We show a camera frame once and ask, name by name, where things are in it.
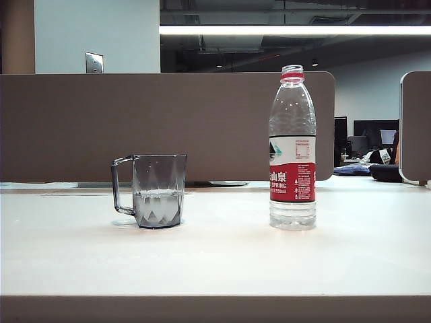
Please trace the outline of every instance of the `clear mug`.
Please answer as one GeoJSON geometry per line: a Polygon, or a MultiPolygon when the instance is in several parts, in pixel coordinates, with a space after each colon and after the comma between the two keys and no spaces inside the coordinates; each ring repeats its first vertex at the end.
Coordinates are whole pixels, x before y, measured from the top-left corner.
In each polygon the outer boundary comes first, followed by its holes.
{"type": "Polygon", "coordinates": [[[114,206],[135,217],[139,227],[158,229],[180,224],[186,155],[130,155],[111,163],[114,206]],[[133,163],[133,207],[120,204],[117,166],[133,163]]]}

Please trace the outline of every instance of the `bottle label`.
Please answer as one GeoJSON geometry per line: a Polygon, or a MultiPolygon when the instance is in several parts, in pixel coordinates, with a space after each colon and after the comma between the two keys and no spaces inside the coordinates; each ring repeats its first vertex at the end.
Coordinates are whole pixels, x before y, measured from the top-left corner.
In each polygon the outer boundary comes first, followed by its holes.
{"type": "Polygon", "coordinates": [[[281,135],[269,138],[271,200],[313,202],[316,183],[316,136],[281,135]]]}

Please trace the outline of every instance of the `wall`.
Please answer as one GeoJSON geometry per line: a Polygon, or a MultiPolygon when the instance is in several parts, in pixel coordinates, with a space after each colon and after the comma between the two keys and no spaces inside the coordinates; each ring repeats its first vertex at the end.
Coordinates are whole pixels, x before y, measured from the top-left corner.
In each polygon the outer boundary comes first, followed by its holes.
{"type": "Polygon", "coordinates": [[[33,0],[4,0],[1,14],[2,73],[33,74],[33,0]]]}
{"type": "Polygon", "coordinates": [[[159,0],[34,0],[36,73],[159,73],[159,0]]]}
{"type": "Polygon", "coordinates": [[[347,116],[348,134],[353,121],[398,119],[400,80],[409,71],[431,70],[431,51],[399,55],[335,67],[335,115],[347,116]]]}

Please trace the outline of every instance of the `cubicle partition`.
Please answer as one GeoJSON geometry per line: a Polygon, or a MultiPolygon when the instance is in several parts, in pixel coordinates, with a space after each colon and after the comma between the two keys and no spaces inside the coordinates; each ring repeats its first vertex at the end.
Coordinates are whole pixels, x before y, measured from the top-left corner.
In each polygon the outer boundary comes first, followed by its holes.
{"type": "MultiPolygon", "coordinates": [[[[109,181],[110,161],[132,153],[186,153],[188,181],[268,180],[279,73],[2,75],[0,82],[3,182],[109,181]]],[[[334,78],[308,72],[306,86],[317,115],[317,180],[325,180],[333,172],[334,78]]]]}
{"type": "Polygon", "coordinates": [[[431,180],[431,71],[413,71],[401,79],[401,175],[408,180],[431,180]]]}

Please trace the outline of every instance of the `red label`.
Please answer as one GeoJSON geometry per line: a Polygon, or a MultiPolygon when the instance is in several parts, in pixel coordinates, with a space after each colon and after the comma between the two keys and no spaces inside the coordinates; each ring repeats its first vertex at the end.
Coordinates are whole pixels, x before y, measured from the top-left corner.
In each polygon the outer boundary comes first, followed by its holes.
{"type": "Polygon", "coordinates": [[[316,164],[288,163],[270,166],[271,200],[280,202],[313,202],[316,164]]]}

